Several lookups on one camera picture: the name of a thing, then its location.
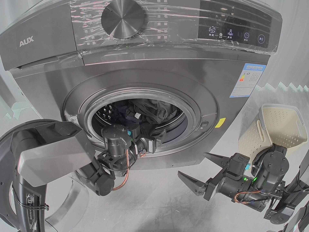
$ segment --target gray washing machine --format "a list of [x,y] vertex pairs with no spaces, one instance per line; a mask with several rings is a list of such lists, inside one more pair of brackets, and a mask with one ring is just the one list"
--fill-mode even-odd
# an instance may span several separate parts
[[0,54],[42,118],[79,125],[98,151],[115,102],[176,106],[153,132],[166,130],[162,145],[133,166],[171,168],[199,164],[222,137],[281,25],[257,0],[44,0],[0,35]]

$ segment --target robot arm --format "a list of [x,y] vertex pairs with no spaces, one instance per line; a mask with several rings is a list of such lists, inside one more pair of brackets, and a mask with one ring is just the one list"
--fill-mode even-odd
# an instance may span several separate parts
[[154,153],[164,135],[165,132],[156,138],[143,136],[139,126],[106,126],[102,130],[105,151],[96,159],[86,133],[71,122],[48,122],[16,129],[11,136],[10,151],[14,157],[12,191],[20,231],[45,231],[49,182],[75,172],[97,195],[108,195],[123,186],[114,188],[115,173],[127,175],[127,179],[129,168],[143,156],[141,153]]
[[[253,178],[244,175],[245,170],[250,167],[249,157],[240,153],[235,153],[230,158],[204,153],[204,157],[222,167],[214,178],[205,183],[180,171],[178,177],[196,195],[203,195],[208,201],[214,194],[222,193],[230,197],[232,202],[244,204],[259,212],[271,201],[264,218],[273,224],[283,224],[292,217],[295,207],[309,193],[309,185],[306,184],[309,183],[309,152],[300,165],[300,172],[291,184],[285,186],[283,177],[289,169],[289,162],[285,158],[286,151],[283,146],[275,144],[261,151],[253,160]],[[273,209],[276,200],[279,200],[279,203]],[[304,215],[304,219],[307,221],[309,218]],[[305,223],[302,221],[299,224],[304,228]]]

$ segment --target laundry basket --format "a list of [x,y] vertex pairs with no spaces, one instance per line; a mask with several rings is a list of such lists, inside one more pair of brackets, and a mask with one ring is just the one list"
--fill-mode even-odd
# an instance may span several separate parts
[[238,140],[239,152],[250,157],[272,144],[284,146],[287,155],[306,143],[308,135],[301,114],[295,106],[264,104]]

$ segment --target rotary knob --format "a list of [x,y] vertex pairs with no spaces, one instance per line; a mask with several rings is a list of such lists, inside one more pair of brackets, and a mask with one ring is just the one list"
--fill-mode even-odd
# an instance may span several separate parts
[[145,20],[144,10],[133,0],[114,0],[102,12],[101,23],[105,32],[117,39],[137,34]]

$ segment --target control panel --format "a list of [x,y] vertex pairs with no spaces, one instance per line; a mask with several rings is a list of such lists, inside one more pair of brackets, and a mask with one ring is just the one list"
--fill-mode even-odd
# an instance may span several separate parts
[[231,0],[201,0],[198,38],[268,47],[270,15]]
[[78,50],[200,42],[268,51],[272,28],[267,9],[240,0],[70,0],[70,8]]

